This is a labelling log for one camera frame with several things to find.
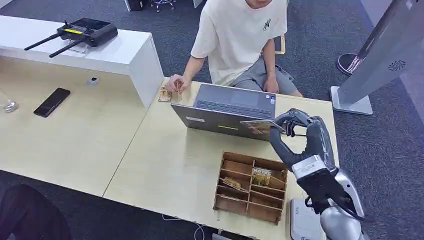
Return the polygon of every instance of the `wooden divider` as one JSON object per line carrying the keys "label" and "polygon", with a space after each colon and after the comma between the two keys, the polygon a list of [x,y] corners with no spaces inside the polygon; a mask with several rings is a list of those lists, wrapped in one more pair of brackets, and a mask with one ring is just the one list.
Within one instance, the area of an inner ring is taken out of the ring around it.
{"label": "wooden divider", "polygon": [[[252,184],[254,168],[271,170],[268,186]],[[237,181],[241,188],[226,185],[225,178]],[[224,152],[213,208],[278,225],[286,199],[286,182],[287,168],[282,162]]]}

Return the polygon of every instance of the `smartphone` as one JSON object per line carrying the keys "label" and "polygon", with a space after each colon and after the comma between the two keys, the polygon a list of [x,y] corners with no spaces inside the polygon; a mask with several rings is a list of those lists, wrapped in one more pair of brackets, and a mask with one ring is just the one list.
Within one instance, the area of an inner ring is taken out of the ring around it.
{"label": "smartphone", "polygon": [[37,109],[34,114],[47,118],[68,96],[69,90],[58,87]]}

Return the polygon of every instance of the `laptop keyboard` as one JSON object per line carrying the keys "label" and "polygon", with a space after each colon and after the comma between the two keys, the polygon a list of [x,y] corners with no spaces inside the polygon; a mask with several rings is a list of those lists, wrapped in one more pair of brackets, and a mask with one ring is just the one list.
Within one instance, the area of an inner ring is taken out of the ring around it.
{"label": "laptop keyboard", "polygon": [[262,119],[273,119],[273,112],[269,110],[249,108],[244,106],[235,106],[223,103],[217,103],[212,101],[197,101],[197,107],[208,110],[216,110],[226,113],[241,114],[249,117],[262,118]]}

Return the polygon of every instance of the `laptop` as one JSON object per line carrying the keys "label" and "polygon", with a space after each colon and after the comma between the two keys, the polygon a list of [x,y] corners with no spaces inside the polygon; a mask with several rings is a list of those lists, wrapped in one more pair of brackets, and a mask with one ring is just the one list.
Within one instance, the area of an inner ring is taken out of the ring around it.
{"label": "laptop", "polygon": [[269,141],[269,134],[253,133],[240,122],[274,119],[275,97],[266,92],[202,84],[194,106],[171,106],[188,128]]}
{"label": "laptop", "polygon": [[194,107],[271,120],[276,114],[276,95],[219,85],[200,85]]}

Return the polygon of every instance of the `robotic arm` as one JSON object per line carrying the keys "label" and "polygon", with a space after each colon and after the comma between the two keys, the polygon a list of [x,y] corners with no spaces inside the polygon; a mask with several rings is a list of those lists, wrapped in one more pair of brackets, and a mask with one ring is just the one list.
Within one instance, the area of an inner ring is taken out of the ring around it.
{"label": "robotic arm", "polygon": [[336,167],[330,136],[322,118],[292,108],[274,121],[291,137],[295,136],[295,126],[307,128],[306,148],[302,153],[292,152],[276,127],[270,128],[269,141],[308,194],[306,206],[320,214],[327,238],[367,240],[368,236],[361,230],[361,221],[368,219],[352,180]]}

